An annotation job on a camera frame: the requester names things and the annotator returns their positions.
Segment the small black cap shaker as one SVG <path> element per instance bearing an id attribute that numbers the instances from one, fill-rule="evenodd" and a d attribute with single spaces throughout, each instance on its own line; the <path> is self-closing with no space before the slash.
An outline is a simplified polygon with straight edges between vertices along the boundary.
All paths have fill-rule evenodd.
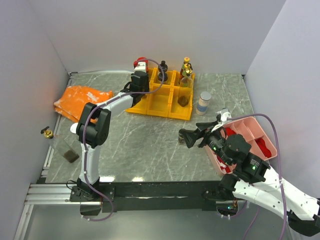
<path id="1" fill-rule="evenodd" d="M 178 133 L 178 143 L 180 145 L 184 145 L 185 144 L 185 139 L 184 139 L 183 135 L 180 132 Z"/>

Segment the chili sauce bottle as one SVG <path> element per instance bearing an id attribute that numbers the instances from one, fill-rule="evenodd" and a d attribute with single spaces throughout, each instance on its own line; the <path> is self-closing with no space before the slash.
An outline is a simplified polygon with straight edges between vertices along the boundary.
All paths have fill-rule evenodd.
<path id="1" fill-rule="evenodd" d="M 190 64 L 190 58 L 189 57 L 185 57 L 183 60 L 183 67 L 184 68 L 192 68 L 192 65 Z"/>
<path id="2" fill-rule="evenodd" d="M 186 69 L 186 64 L 184 64 L 184 65 L 181 67 L 180 74 L 179 74 L 178 84 L 181 83 L 181 80 L 183 79 L 184 74 L 186 73 L 185 69 Z"/>

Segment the glass oil bottle gold spout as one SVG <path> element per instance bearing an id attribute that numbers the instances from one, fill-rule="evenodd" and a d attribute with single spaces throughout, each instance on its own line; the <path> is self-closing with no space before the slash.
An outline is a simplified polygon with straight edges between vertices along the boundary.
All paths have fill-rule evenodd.
<path id="1" fill-rule="evenodd" d="M 193 68 L 185 68 L 185 74 L 191 74 L 192 72 L 193 72 Z M 177 103 L 181 107 L 186 107 L 190 102 L 191 94 L 192 94 L 192 89 L 186 88 L 186 87 L 180 87 L 178 90 Z"/>

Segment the red lid sauce jar back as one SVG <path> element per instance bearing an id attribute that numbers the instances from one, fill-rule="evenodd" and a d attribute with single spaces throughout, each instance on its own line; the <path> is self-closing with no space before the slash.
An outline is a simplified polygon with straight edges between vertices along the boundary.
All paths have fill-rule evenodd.
<path id="1" fill-rule="evenodd" d="M 136 61 L 136 63 L 140 63 L 140 62 L 143 62 L 143 63 L 148 63 L 148 59 L 146 57 L 139 57 Z"/>

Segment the white powder bottle black cap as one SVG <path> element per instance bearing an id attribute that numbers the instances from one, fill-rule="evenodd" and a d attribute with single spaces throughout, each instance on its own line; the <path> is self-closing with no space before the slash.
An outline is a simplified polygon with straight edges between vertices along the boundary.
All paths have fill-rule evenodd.
<path id="1" fill-rule="evenodd" d="M 168 71 L 168 65 L 166 64 L 165 60 L 162 60 L 161 63 L 159 64 L 158 71 L 160 73 L 162 72 L 166 73 Z"/>

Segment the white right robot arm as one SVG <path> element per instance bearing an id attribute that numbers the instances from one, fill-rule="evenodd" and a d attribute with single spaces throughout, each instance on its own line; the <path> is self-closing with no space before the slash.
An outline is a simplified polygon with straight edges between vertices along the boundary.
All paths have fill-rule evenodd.
<path id="1" fill-rule="evenodd" d="M 291 229 L 312 237 L 320 232 L 320 200 L 280 177 L 271 165 L 251 152 L 241 134 L 228 135 L 217 122 L 197 123 L 195 130 L 180 129 L 179 138 L 188 148 L 201 139 L 226 165 L 235 165 L 219 183 L 224 199 L 247 200 L 282 217 Z"/>

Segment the yellow bin back left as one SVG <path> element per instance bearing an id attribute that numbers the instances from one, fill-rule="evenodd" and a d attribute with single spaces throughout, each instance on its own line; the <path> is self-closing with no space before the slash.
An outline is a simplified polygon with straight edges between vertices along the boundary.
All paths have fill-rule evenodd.
<path id="1" fill-rule="evenodd" d="M 156 82 L 157 73 L 158 73 L 157 67 L 148 69 L 148 79 L 149 79 L 150 86 Z"/>

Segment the yellow bin front right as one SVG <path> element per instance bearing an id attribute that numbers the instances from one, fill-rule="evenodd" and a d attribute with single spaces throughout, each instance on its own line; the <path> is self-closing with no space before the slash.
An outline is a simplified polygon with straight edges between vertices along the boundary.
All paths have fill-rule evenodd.
<path id="1" fill-rule="evenodd" d="M 182 107 L 178 103 L 179 89 L 178 86 L 174 86 L 170 90 L 168 98 L 168 118 L 189 121 L 193 110 L 193 91 L 190 93 L 188 104 Z"/>

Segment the white peppercorn jar silver lid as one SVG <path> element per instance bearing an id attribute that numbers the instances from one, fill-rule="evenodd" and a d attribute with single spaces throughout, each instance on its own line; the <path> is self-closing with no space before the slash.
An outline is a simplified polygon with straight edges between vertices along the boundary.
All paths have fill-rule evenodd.
<path id="1" fill-rule="evenodd" d="M 200 93 L 199 100 L 196 106 L 197 115 L 203 116 L 206 113 L 211 98 L 212 98 L 212 95 L 207 91 L 203 91 Z"/>

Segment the red santa toy front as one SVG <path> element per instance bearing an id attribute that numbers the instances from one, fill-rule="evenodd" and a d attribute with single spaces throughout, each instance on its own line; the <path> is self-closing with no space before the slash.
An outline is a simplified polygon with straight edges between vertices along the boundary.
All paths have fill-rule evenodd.
<path id="1" fill-rule="evenodd" d="M 227 165 L 222 161 L 222 159 L 219 156 L 216 155 L 216 158 L 217 158 L 218 165 L 224 174 L 231 174 L 233 172 L 233 170 L 236 167 L 235 164 Z"/>

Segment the red santa toy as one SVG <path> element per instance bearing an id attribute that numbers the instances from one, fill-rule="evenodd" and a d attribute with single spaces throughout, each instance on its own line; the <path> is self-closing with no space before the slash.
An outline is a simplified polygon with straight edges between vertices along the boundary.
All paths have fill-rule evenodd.
<path id="1" fill-rule="evenodd" d="M 233 172 L 233 170 L 236 167 L 235 164 L 227 165 L 222 161 L 222 159 L 219 156 L 216 155 L 216 158 L 217 158 L 218 165 L 224 174 L 231 174 Z"/>
<path id="2" fill-rule="evenodd" d="M 271 151 L 267 148 L 266 146 L 266 142 L 264 139 L 262 138 L 258 138 L 255 140 L 256 144 L 258 145 L 258 147 L 260 148 L 261 152 L 263 153 L 263 155 L 266 158 L 271 158 L 272 157 L 272 153 Z"/>

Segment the pink divided organizer tray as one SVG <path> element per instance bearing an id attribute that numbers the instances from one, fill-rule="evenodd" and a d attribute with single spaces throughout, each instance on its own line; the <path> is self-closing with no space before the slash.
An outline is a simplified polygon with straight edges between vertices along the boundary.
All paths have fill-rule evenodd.
<path id="1" fill-rule="evenodd" d="M 245 117 L 239 120 L 231 121 L 223 126 L 226 130 L 227 137 L 235 134 L 240 134 L 244 137 L 245 141 L 251 145 L 250 152 L 258 157 L 260 157 L 264 161 L 268 161 L 270 159 L 275 158 L 278 155 L 277 148 L 273 145 L 272 141 L 269 139 L 263 128 L 260 126 L 258 121 L 250 116 Z M 265 141 L 267 148 L 271 151 L 272 156 L 270 158 L 266 158 L 257 143 L 256 139 L 262 138 Z M 204 147 L 214 169 L 216 170 L 216 174 L 219 177 L 225 175 L 220 169 L 217 161 L 216 154 L 208 147 Z"/>

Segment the orange white cloth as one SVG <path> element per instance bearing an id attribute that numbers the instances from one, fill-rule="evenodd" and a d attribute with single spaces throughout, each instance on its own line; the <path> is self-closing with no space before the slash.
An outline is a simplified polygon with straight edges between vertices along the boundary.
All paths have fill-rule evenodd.
<path id="1" fill-rule="evenodd" d="M 100 91 L 88 86 L 68 86 L 62 97 L 53 103 L 54 111 L 74 123 L 79 122 L 82 111 L 87 103 L 98 104 L 111 99 L 114 93 Z"/>

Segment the silver cap spice bottle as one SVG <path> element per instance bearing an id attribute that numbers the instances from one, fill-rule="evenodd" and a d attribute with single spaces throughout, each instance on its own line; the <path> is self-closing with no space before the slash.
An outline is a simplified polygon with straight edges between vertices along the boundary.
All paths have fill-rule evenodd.
<path id="1" fill-rule="evenodd" d="M 70 132 L 72 134 L 76 134 L 77 133 L 77 127 L 78 127 L 78 123 L 73 123 L 71 126 L 70 126 Z"/>

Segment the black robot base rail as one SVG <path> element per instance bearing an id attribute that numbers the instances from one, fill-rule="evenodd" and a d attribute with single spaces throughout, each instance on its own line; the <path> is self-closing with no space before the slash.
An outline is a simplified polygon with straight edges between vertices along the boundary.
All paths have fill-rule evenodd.
<path id="1" fill-rule="evenodd" d="M 244 200 L 233 196 L 220 181 L 100 182 L 90 189 L 72 186 L 71 203 L 80 204 L 85 216 L 119 211 L 193 210 L 218 211 L 234 216 Z"/>

